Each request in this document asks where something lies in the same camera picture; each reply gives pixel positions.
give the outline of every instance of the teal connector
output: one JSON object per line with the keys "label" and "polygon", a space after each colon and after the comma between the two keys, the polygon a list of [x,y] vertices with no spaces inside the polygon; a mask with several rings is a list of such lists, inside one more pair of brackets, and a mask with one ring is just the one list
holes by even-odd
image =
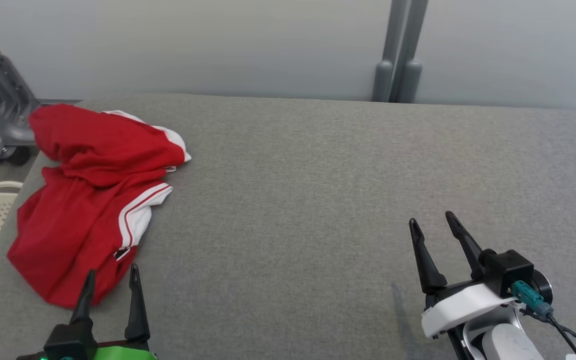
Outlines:
{"label": "teal connector", "polygon": [[533,310],[544,303],[544,297],[521,280],[512,284],[512,296]]}
{"label": "teal connector", "polygon": [[550,303],[544,302],[544,297],[535,291],[530,285],[519,280],[512,284],[512,296],[526,304],[537,316],[547,319],[554,310]]}

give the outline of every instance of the robotic arm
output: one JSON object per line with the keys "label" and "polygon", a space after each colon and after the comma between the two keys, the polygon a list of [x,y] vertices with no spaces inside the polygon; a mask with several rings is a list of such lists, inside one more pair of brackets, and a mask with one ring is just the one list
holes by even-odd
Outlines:
{"label": "robotic arm", "polygon": [[576,356],[576,347],[566,334],[576,337],[576,333],[554,319],[553,288],[546,276],[517,251],[482,250],[455,214],[447,211],[445,215],[470,265],[470,280],[448,285],[425,246],[419,224],[410,219],[425,294],[421,325],[426,337],[448,334],[459,360],[542,360],[519,321],[528,315],[557,328]]}
{"label": "robotic arm", "polygon": [[93,269],[88,272],[70,322],[53,328],[43,351],[16,360],[157,360],[157,355],[148,347],[151,330],[137,264],[130,266],[132,296],[128,326],[123,334],[125,340],[96,342],[92,335],[90,301],[95,293],[95,274]]}

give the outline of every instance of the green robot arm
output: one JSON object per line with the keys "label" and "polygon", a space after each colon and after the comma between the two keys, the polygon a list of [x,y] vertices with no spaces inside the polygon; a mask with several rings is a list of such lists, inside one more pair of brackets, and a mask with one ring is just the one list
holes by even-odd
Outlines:
{"label": "green robot arm", "polygon": [[96,272],[91,269],[81,289],[68,324],[55,326],[43,351],[17,360],[156,360],[148,347],[151,331],[146,315],[144,291],[136,264],[130,266],[130,315],[124,340],[96,342],[92,335],[90,301],[95,294]]}

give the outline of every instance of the red fabric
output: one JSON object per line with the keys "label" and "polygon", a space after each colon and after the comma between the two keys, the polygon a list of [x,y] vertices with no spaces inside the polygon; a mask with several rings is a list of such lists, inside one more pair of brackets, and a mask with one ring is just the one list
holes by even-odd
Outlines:
{"label": "red fabric", "polygon": [[121,210],[162,184],[164,168],[183,164],[184,150],[146,123],[72,105],[41,107],[29,121],[39,148],[61,165],[43,168],[46,185],[19,208],[7,257],[37,294],[66,308],[96,269],[96,305],[137,252],[115,257]]}

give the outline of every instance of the gray fabric surface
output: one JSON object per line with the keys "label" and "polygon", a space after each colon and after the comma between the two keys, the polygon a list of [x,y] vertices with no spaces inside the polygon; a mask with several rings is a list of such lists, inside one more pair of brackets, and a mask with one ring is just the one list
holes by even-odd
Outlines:
{"label": "gray fabric surface", "polygon": [[[469,269],[445,210],[483,248],[515,249],[576,330],[576,112],[326,100],[122,95],[84,101],[179,132],[192,161],[166,180],[139,246],[153,351],[166,359],[452,359],[421,328],[407,221],[448,282]],[[16,201],[42,186],[42,154]],[[0,233],[0,359],[39,351],[68,310],[44,303]],[[124,280],[94,308],[121,339]],[[571,353],[524,319],[546,359]]]}

